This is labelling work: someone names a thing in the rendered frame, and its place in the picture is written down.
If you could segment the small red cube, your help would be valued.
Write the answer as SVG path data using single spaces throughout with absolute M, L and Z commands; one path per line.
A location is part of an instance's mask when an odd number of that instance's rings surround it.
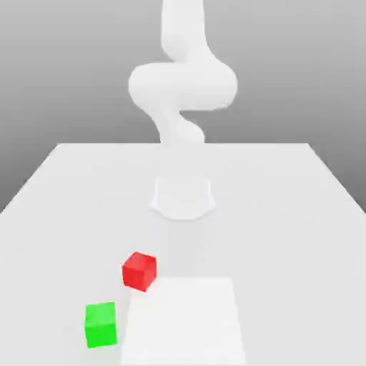
M 156 257 L 133 252 L 122 265 L 122 279 L 126 287 L 146 292 L 157 277 Z

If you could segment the small green cube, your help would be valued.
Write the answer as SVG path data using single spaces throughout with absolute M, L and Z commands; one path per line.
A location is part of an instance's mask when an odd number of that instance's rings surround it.
M 115 345 L 117 321 L 114 302 L 87 305 L 84 331 L 88 348 Z

